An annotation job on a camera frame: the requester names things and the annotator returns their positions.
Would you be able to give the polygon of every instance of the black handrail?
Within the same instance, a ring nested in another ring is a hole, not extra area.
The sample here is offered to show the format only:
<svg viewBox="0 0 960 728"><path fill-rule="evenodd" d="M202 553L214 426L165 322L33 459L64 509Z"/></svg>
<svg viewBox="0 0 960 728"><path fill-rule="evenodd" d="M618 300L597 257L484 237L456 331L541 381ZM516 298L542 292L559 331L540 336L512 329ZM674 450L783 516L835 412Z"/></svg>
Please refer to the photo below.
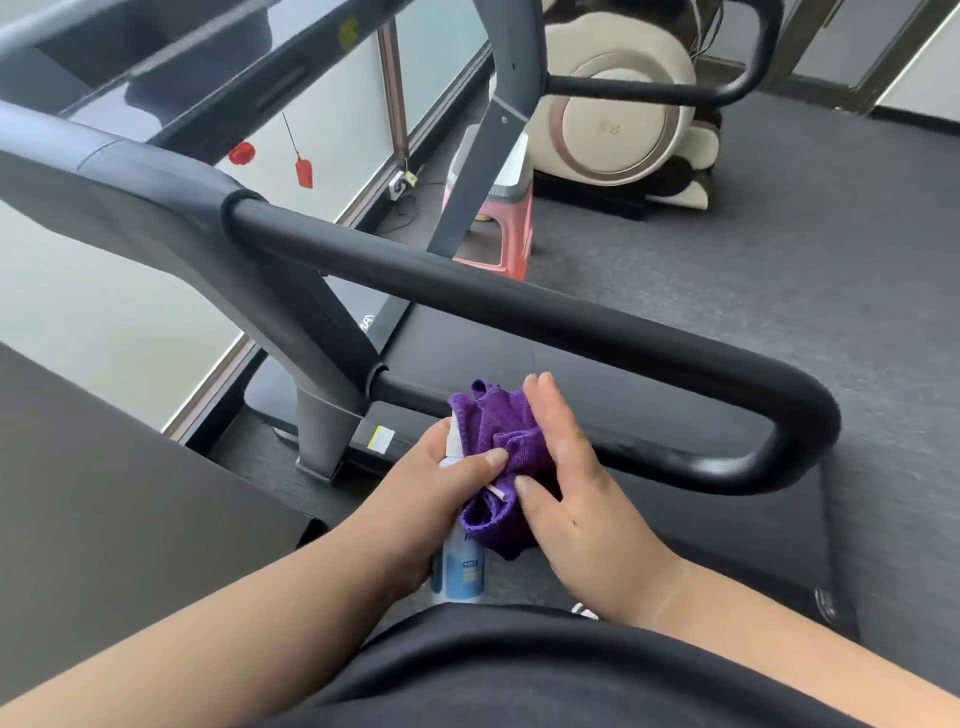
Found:
<svg viewBox="0 0 960 728"><path fill-rule="evenodd" d="M589 433L604 463L702 493L752 495L796 482L833 445L840 410L812 376L782 362L595 303L502 278L447 258L257 200L225 212L238 242L771 420L741 457L707 457L609 432ZM442 395L373 378L375 399L436 414Z"/></svg>
<svg viewBox="0 0 960 728"><path fill-rule="evenodd" d="M734 0L749 5L756 13L759 32L754 52L743 73L721 86L655 84L652 82L592 79L577 76L547 76L545 93L552 96L580 96L589 99L639 101L684 107L722 107L739 101L753 91L770 68L780 24L781 0Z"/></svg>

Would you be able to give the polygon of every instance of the hand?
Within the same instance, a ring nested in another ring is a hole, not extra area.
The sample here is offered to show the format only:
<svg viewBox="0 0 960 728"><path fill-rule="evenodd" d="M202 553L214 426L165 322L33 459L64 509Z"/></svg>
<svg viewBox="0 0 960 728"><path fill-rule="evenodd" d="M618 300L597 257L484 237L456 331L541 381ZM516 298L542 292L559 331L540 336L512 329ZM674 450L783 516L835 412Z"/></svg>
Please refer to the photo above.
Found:
<svg viewBox="0 0 960 728"><path fill-rule="evenodd" d="M557 465L563 499L516 479L523 513L553 571L599 617L653 626L685 573L597 461L549 373L529 375L523 393Z"/></svg>
<svg viewBox="0 0 960 728"><path fill-rule="evenodd" d="M441 468L449 431L450 420L440 420L424 432L344 523L365 543L375 539L372 548L395 598L423 583L460 509L507 464L507 451L498 448Z"/></svg>

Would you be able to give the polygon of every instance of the red tag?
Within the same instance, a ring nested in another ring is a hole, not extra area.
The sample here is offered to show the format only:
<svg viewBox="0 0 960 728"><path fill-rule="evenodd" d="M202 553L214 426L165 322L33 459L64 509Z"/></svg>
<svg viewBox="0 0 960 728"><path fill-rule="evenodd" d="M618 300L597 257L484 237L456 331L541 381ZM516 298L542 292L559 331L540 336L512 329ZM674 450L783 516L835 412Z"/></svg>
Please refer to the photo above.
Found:
<svg viewBox="0 0 960 728"><path fill-rule="evenodd" d="M227 159L234 164L250 164L254 157L256 157L256 149L249 141L241 141L227 155Z"/></svg>
<svg viewBox="0 0 960 728"><path fill-rule="evenodd" d="M297 158L297 182L301 187L313 189L313 165L309 159Z"/></svg>

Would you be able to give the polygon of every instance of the plastic stool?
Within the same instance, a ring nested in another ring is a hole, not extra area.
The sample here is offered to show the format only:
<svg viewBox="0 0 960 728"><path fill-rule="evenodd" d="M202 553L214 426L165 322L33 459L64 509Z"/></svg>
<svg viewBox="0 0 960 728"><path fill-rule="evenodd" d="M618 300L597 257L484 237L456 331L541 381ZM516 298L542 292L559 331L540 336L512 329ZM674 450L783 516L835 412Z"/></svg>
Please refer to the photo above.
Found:
<svg viewBox="0 0 960 728"><path fill-rule="evenodd" d="M444 205L450 196L450 190L457 181L460 170L463 169L467 152L476 138L479 124L467 127L460 149L450 162L450 169L446 175L444 188ZM497 175L491 187L487 200L480 207L477 217L487 215L500 225L500 262L479 263L474 260L454 258L461 263L483 268L501 276L516 280L523 280L527 274L527 259L530 257L530 247L533 242L534 227L533 214L533 164L527 157L527 134L522 133L516 141L514 149L507 157L507 161Z"/></svg>

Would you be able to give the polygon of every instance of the purple towel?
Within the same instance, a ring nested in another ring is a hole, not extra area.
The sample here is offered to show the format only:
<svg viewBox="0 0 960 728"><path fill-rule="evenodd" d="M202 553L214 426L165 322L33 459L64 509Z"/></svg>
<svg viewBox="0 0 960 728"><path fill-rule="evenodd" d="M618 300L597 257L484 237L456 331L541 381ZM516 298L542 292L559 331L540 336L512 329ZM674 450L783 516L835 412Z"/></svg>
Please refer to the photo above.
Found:
<svg viewBox="0 0 960 728"><path fill-rule="evenodd" d="M507 392L477 379L470 385L470 392L472 397L456 394L450 398L464 455L504 448L510 458L493 483L506 495L506 501L484 488L464 507L461 522L467 538L513 561L521 551L537 545L517 502L514 478L534 477L556 495L553 459L522 390Z"/></svg>

